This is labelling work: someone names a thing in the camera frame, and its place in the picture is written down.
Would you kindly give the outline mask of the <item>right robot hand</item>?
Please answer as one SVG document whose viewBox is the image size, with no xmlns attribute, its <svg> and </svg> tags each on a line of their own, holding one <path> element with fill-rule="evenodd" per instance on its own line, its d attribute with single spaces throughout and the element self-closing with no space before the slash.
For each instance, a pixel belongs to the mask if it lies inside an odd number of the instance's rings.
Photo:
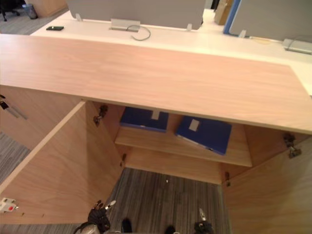
<svg viewBox="0 0 312 234">
<path fill-rule="evenodd" d="M 199 208 L 199 215 L 201 220 L 194 224 L 196 234 L 214 234 L 212 224 L 208 222 L 204 211 Z"/>
</svg>

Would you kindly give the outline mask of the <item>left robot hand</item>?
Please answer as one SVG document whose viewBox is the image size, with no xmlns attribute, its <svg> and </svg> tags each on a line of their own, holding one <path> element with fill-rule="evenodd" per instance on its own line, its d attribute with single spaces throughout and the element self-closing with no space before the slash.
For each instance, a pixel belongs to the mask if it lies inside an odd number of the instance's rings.
<svg viewBox="0 0 312 234">
<path fill-rule="evenodd" d="M 106 213 L 115 203 L 116 200 L 112 200 L 107 205 L 104 205 L 101 200 L 98 200 L 90 210 L 87 221 L 95 224 L 100 233 L 104 233 L 110 229 L 110 221 Z"/>
</svg>

